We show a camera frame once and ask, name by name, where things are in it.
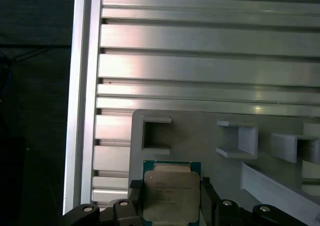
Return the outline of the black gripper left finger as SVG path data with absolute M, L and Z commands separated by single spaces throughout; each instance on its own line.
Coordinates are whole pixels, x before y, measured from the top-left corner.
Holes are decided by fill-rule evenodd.
M 104 210 L 81 204 L 62 216 L 62 225 L 144 225 L 143 185 L 142 180 L 132 180 L 128 198 L 117 199 Z

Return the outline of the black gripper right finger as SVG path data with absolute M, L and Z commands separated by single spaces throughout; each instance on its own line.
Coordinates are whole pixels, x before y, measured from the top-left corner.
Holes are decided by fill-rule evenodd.
M 235 201 L 221 199 L 210 182 L 210 178 L 201 180 L 201 213 L 206 225 L 305 225 L 286 212 L 269 204 L 258 204 L 248 211 Z

